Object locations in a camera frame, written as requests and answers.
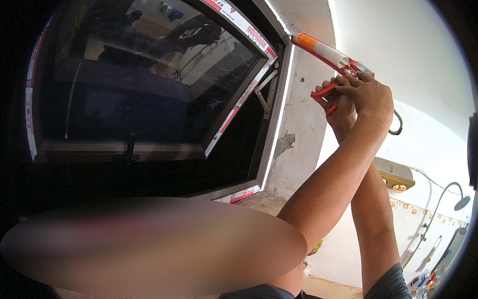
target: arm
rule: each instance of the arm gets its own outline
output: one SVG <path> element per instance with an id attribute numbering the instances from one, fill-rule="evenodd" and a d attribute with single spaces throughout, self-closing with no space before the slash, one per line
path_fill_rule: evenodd
<path id="1" fill-rule="evenodd" d="M 367 80 L 369 82 L 359 86 L 361 83 L 352 76 L 337 78 L 341 86 L 336 90 L 350 96 L 359 117 L 340 147 L 302 184 L 277 216 L 302 233 L 307 241 L 307 253 L 332 230 L 344 213 L 391 124 L 390 89 L 371 76 Z M 269 284 L 296 296 L 302 289 L 302 273 L 302 265 L 299 265 Z"/>
<path id="2" fill-rule="evenodd" d="M 341 101 L 345 109 L 327 117 L 339 144 L 355 123 L 355 109 L 351 100 Z M 360 247 L 362 293 L 365 296 L 380 277 L 400 262 L 389 195 L 373 162 L 355 193 L 351 208 Z"/>

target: red and white protective tape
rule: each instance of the red and white protective tape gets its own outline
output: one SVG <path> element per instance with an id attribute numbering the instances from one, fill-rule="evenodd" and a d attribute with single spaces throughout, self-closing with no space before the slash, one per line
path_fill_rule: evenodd
<path id="1" fill-rule="evenodd" d="M 251 94 L 251 92 L 257 86 L 260 79 L 264 76 L 267 70 L 271 67 L 271 65 L 277 59 L 277 54 L 272 50 L 271 46 L 267 43 L 265 38 L 263 38 L 261 34 L 257 32 L 256 29 L 254 29 L 254 26 L 246 20 L 246 18 L 242 15 L 242 13 L 234 9 L 232 5 L 229 4 L 227 1 L 223 1 L 223 0 L 201 0 L 201 1 L 209 5 L 210 7 L 212 7 L 213 11 L 217 12 L 218 14 L 224 15 L 228 20 L 230 20 L 233 24 L 235 24 L 269 58 L 267 63 L 259 71 L 256 77 L 252 80 L 252 82 L 247 87 L 246 91 L 242 94 L 242 96 L 236 102 L 236 105 L 234 105 L 232 110 L 229 112 L 227 118 L 224 120 L 219 130 L 216 132 L 213 139 L 207 146 L 206 150 L 204 151 L 204 154 L 206 155 L 206 157 L 208 157 L 212 149 L 216 145 L 217 141 L 221 137 L 222 133 L 226 130 L 226 128 L 229 126 L 230 122 L 232 121 L 236 113 L 239 111 L 242 104 L 245 102 L 247 97 Z"/>
<path id="2" fill-rule="evenodd" d="M 38 52 L 40 51 L 40 47 L 43 43 L 43 38 L 45 37 L 46 30 L 50 25 L 50 21 L 52 18 L 48 20 L 45 27 L 43 28 L 42 33 L 36 40 L 35 48 L 33 48 L 32 56 L 30 57 L 30 63 L 28 65 L 28 72 L 27 72 L 27 81 L 25 86 L 25 127 L 27 130 L 27 139 L 28 139 L 28 146 L 30 148 L 30 155 L 32 156 L 32 161 L 35 160 L 35 156 L 37 155 L 36 150 L 36 143 L 35 143 L 35 135 L 33 134 L 33 79 L 35 78 L 35 69 L 36 69 L 36 62 L 38 59 Z"/>
<path id="3" fill-rule="evenodd" d="M 240 199 L 243 199 L 249 195 L 252 195 L 254 193 L 257 193 L 261 190 L 259 185 L 255 185 L 254 187 L 247 188 L 245 190 L 233 193 L 231 195 L 227 195 L 225 197 L 221 197 L 219 199 L 216 199 L 214 201 L 221 201 L 221 202 L 227 202 L 227 203 L 233 203 L 235 201 L 238 201 Z"/>

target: hand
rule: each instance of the hand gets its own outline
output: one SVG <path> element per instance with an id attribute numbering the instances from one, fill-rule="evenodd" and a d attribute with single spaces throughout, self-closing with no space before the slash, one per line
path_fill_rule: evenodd
<path id="1" fill-rule="evenodd" d="M 350 85 L 336 86 L 336 91 L 348 95 L 361 115 L 372 117 L 377 125 L 388 128 L 393 118 L 393 100 L 388 86 L 381 84 L 374 77 L 358 72 L 357 78 L 347 74 Z"/>
<path id="2" fill-rule="evenodd" d="M 332 77 L 330 81 L 324 81 L 322 83 L 322 87 L 316 86 L 315 92 L 319 92 L 322 88 L 326 88 L 330 85 L 330 83 L 337 82 L 340 86 L 350 86 L 350 81 L 340 75 L 337 78 Z M 324 108 L 326 112 L 326 119 L 327 122 L 330 124 L 338 142 L 342 142 L 342 140 L 347 135 L 348 131 L 353 127 L 355 124 L 355 104 L 350 98 L 350 96 L 346 94 L 341 94 L 339 92 L 333 92 L 323 99 L 316 99 L 315 101 Z M 330 115 L 327 115 L 327 111 L 332 107 L 332 105 L 337 102 L 337 109 Z"/>

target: caulking gun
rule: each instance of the caulking gun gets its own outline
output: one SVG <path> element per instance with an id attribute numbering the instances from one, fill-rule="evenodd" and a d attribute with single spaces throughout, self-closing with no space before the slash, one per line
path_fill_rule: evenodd
<path id="1" fill-rule="evenodd" d="M 297 47 L 319 58 L 344 77 L 346 73 L 350 73 L 352 76 L 357 77 L 357 72 L 359 71 L 365 72 L 375 77 L 375 73 L 359 61 L 353 60 L 347 55 L 337 51 L 333 47 L 319 41 L 318 39 L 306 35 L 305 33 L 299 32 L 298 35 L 292 35 L 291 42 Z M 335 86 L 337 86 L 337 83 L 331 83 L 326 88 L 322 89 L 319 92 L 314 92 L 310 96 L 315 100 L 328 96 L 332 92 L 335 92 Z M 327 115 L 331 115 L 332 113 L 334 113 L 336 108 L 337 102 L 335 102 L 332 107 L 326 112 Z M 392 135 L 398 135 L 402 131 L 402 119 L 400 115 L 398 115 L 397 111 L 394 110 L 393 112 L 400 121 L 400 128 L 398 129 L 398 131 L 389 130 L 389 133 Z"/>

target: orange label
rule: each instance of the orange label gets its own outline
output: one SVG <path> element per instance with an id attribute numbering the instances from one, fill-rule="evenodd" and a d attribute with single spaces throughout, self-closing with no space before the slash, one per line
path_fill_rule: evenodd
<path id="1" fill-rule="evenodd" d="M 307 49 L 315 52 L 315 47 L 314 46 L 318 42 L 317 39 L 315 39 L 311 36 L 308 36 L 306 34 L 299 33 L 299 35 L 297 36 L 297 41 L 299 42 L 299 44 L 303 45 Z"/>

